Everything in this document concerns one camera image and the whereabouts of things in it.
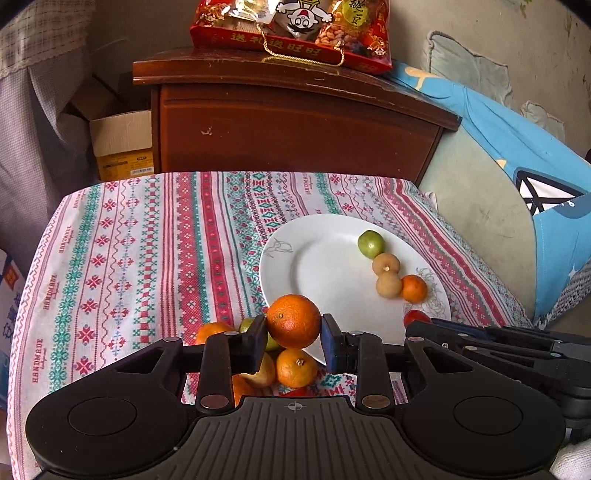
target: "tablecloth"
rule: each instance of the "tablecloth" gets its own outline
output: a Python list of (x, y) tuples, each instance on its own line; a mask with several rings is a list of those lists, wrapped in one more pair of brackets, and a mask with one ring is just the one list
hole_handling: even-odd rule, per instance
[[(317, 213), (361, 218), (408, 242), (440, 277), (453, 320), (531, 327), (497, 276), (405, 180), (202, 172), (93, 186), (61, 202), (22, 295), (8, 399), (14, 478), (38, 471), (24, 425), (40, 398), (159, 338), (190, 345), (204, 323), (237, 325), (263, 312), (265, 241)], [(185, 402), (196, 384), (190, 377)], [(321, 371), (313, 391), (354, 396), (355, 378)], [(404, 401), (397, 383), (394, 393)]]

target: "metal bolt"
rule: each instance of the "metal bolt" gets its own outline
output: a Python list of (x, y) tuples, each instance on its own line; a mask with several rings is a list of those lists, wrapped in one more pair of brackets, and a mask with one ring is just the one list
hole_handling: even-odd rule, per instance
[(224, 395), (207, 395), (201, 399), (202, 407), (209, 408), (211, 410), (217, 410), (218, 408), (226, 407), (230, 401)]
[(388, 397), (384, 397), (383, 395), (367, 395), (363, 397), (361, 403), (372, 410), (380, 410), (389, 407), (391, 402)]

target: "red snack bag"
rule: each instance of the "red snack bag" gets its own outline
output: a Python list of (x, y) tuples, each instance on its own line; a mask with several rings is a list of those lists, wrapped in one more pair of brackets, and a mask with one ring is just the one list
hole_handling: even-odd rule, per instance
[(200, 0), (190, 32), (196, 48), (266, 51), (378, 74), (392, 68), (388, 8), (386, 0)]

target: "cartoon character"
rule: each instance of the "cartoon character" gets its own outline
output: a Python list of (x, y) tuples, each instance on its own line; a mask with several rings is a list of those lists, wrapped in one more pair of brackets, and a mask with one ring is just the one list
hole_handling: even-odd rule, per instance
[(318, 6), (319, 3), (320, 0), (299, 0), (298, 2), (289, 4), (280, 2), (277, 4), (276, 10), (280, 14), (290, 12), (287, 15), (290, 28), (299, 33), (309, 33), (314, 30), (314, 25), (318, 23), (318, 18), (325, 23), (331, 23), (333, 21), (332, 14), (322, 10)]

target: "orange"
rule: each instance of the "orange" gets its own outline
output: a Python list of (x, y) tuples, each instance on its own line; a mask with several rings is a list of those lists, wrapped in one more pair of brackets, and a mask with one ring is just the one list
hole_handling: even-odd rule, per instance
[(267, 311), (267, 330), (284, 348), (305, 348), (320, 334), (320, 311), (302, 295), (283, 295)]
[(318, 364), (299, 348), (283, 350), (275, 361), (277, 380), (290, 388), (307, 387), (314, 383)]
[(409, 303), (421, 303), (429, 293), (425, 281), (417, 275), (402, 277), (402, 291), (400, 296)]
[(232, 390), (234, 391), (234, 405), (238, 406), (242, 397), (246, 395), (257, 397), (259, 391), (251, 387), (246, 380), (239, 375), (232, 376)]
[(195, 337), (195, 344), (202, 345), (205, 343), (205, 340), (207, 340), (207, 337), (214, 335), (215, 333), (229, 332), (230, 330), (234, 329), (230, 327), (227, 323), (206, 323), (197, 332), (197, 336)]

